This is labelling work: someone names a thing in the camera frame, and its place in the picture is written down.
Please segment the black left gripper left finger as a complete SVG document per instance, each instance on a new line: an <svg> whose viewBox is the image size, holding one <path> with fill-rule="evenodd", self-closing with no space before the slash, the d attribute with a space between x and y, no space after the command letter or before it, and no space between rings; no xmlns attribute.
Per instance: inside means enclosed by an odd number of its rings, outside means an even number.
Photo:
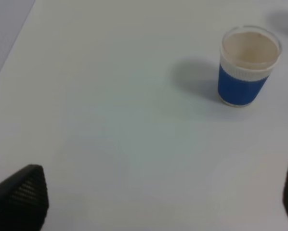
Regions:
<svg viewBox="0 0 288 231"><path fill-rule="evenodd" d="M27 165L0 183L0 231L40 231L48 209L41 165Z"/></svg>

